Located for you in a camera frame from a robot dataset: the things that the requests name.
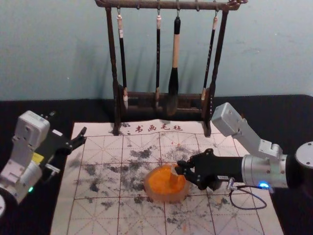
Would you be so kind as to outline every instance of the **orange bowl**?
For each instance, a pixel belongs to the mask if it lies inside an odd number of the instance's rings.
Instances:
[[[163,165],[150,171],[144,180],[145,191],[155,201],[178,202],[184,200],[190,182],[183,175],[177,175],[175,165]]]

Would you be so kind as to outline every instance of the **blue indicator light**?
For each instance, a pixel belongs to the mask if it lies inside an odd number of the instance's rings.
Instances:
[[[260,182],[259,183],[259,187],[261,187],[261,188],[269,188],[269,185],[266,182]]]

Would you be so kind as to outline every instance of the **wooden brush stand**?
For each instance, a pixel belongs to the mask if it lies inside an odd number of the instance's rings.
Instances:
[[[246,0],[231,0],[228,2],[198,2],[198,1],[161,1],[161,0],[95,0],[98,7],[106,9],[108,38],[110,48],[110,58],[113,76],[113,96],[114,96],[114,128],[113,134],[119,135],[122,118],[127,112],[155,112],[165,113],[165,102],[167,93],[133,92],[128,91],[128,108],[124,105],[123,95],[125,89],[117,81],[115,44],[112,25],[112,8],[136,8],[136,9],[174,9],[174,10],[213,10],[222,11],[222,21],[218,35],[217,49],[214,59],[212,80],[209,88],[204,88],[199,94],[178,94],[178,108],[176,113],[196,113],[200,114],[204,122],[204,133],[206,137],[211,135],[210,122],[213,115],[213,102],[215,94],[215,81],[217,78],[218,66],[220,63],[226,21],[229,11],[236,11]]]

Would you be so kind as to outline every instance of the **yellow warning label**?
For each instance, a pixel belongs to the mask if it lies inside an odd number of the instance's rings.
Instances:
[[[32,160],[37,163],[38,165],[41,163],[41,161],[44,159],[44,157],[38,153],[33,154]]]

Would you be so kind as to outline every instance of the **grid paper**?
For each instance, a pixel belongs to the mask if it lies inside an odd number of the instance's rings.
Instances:
[[[200,191],[191,186],[185,200],[153,202],[145,193],[145,175],[157,166],[187,160],[213,148],[221,157],[247,151],[213,124],[151,120],[123,123],[120,135],[112,123],[76,123],[72,136],[85,126],[86,143],[67,158],[54,213],[52,235],[271,235],[283,234],[268,191],[252,189],[268,206],[244,211],[233,207],[225,189]],[[235,191],[233,201],[246,208],[258,199]]]

